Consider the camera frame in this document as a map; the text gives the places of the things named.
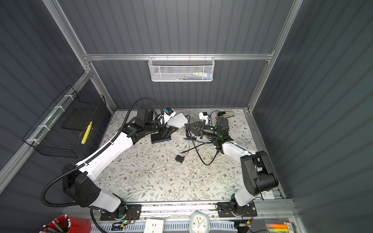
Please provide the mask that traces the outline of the white network switch box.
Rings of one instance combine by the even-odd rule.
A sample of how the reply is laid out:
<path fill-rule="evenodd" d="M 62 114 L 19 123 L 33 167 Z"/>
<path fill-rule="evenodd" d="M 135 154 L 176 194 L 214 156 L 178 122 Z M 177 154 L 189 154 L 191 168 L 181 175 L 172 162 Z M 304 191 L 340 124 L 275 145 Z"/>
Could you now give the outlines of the white network switch box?
<path fill-rule="evenodd" d="M 167 121 L 168 127 L 182 128 L 185 124 L 188 123 L 188 119 L 184 116 L 183 113 L 180 113 Z"/>

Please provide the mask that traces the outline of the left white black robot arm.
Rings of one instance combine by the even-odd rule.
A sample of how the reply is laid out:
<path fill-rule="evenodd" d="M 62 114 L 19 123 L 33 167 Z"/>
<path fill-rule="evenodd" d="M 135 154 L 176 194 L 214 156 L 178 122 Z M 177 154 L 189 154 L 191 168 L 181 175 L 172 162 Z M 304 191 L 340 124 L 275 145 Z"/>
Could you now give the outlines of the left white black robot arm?
<path fill-rule="evenodd" d="M 54 208 L 78 205 L 104 209 L 118 215 L 123 213 L 125 201 L 100 189 L 96 186 L 95 180 L 113 160 L 145 136 L 160 133 L 162 137 L 168 137 L 177 131 L 176 127 L 166 125 L 170 119 L 175 117 L 176 112 L 171 107 L 163 108 L 159 103 L 157 106 L 160 113 L 138 108 L 137 116 L 129 118 L 137 102 L 132 103 L 122 125 L 108 142 L 76 165 L 66 165 L 64 167 L 66 171 L 44 187 L 40 195 L 43 205 Z M 48 190 L 60 180 L 63 182 L 63 191 L 73 199 L 73 202 L 52 203 L 46 199 Z"/>

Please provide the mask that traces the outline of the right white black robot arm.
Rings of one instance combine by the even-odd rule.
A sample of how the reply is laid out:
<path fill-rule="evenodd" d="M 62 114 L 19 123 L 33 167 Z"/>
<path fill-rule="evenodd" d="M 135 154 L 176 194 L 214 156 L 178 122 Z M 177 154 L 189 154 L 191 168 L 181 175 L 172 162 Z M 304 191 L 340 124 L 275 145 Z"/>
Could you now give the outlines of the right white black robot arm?
<path fill-rule="evenodd" d="M 247 211 L 255 197 L 263 191 L 270 191 L 279 184 L 278 176 L 265 151 L 252 152 L 237 144 L 229 135 L 229 121 L 219 117 L 215 126 L 209 126 L 206 121 L 186 124 L 188 133 L 196 136 L 207 136 L 212 139 L 217 152 L 231 156 L 237 160 L 242 169 L 243 187 L 231 196 L 228 210 L 235 216 L 253 215 L 253 209 Z"/>

